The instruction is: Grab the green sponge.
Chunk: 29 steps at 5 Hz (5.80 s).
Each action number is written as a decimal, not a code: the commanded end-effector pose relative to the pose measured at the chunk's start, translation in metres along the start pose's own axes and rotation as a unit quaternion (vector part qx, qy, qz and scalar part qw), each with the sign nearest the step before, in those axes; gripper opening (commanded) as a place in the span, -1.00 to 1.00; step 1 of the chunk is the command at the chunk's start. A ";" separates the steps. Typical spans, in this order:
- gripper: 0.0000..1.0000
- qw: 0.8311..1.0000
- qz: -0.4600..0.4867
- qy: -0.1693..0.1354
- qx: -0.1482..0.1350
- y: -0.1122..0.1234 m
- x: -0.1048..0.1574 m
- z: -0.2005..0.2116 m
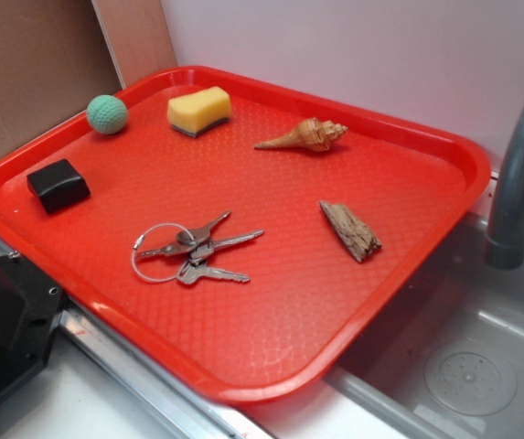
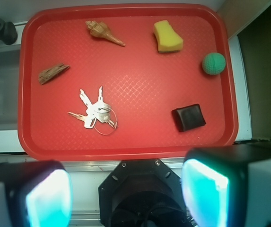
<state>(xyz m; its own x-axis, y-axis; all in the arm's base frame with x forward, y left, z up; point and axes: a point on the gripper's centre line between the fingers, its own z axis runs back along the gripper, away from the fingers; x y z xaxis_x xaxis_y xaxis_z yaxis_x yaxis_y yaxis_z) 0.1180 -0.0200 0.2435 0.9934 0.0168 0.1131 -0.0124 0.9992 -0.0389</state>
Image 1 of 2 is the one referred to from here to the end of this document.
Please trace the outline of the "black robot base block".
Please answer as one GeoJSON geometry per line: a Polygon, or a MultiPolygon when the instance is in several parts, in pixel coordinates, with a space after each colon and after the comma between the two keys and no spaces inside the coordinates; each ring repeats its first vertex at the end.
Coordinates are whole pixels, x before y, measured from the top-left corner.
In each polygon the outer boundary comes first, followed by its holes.
{"type": "Polygon", "coordinates": [[[0,402],[47,366],[64,303],[27,257],[0,256],[0,402]]]}

